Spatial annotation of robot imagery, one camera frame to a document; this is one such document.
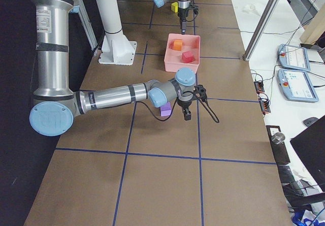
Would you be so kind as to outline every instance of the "orange block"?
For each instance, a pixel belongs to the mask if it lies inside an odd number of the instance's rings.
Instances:
[[[173,50],[181,51],[182,46],[183,46],[183,40],[181,40],[181,39],[174,40]]]

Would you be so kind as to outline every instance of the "device screen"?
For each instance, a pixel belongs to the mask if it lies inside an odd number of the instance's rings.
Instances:
[[[284,71],[292,95],[296,98],[314,98],[303,72]]]
[[[286,46],[288,65],[306,68],[304,50],[298,47]]]

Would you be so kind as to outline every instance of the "black wall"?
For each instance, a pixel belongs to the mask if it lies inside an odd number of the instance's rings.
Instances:
[[[103,27],[95,0],[84,0],[97,39]],[[78,14],[69,16],[70,89],[79,89],[91,49]],[[29,0],[0,3],[0,225],[23,225],[59,137],[29,125],[30,79],[35,61],[35,7]],[[32,89],[37,87],[37,66]]]

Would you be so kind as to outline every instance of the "blue joint cap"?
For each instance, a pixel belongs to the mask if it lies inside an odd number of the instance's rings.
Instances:
[[[43,102],[32,108],[29,122],[33,129],[41,135],[58,136],[71,127],[73,114],[61,103]]]
[[[159,108],[167,103],[167,97],[165,93],[157,87],[154,87],[148,91],[148,96],[155,108]]]
[[[165,5],[164,0],[153,0],[154,3],[156,4],[157,8],[162,7],[163,5]]]
[[[73,6],[73,8],[70,10],[69,14],[78,14],[80,10],[80,6]]]
[[[184,86],[194,85],[196,82],[195,73],[190,68],[181,68],[176,72],[175,79]]]

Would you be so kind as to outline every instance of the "red block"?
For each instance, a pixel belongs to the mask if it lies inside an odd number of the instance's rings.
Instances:
[[[194,61],[194,55],[191,51],[183,52],[182,53],[182,61],[184,63],[189,63]]]

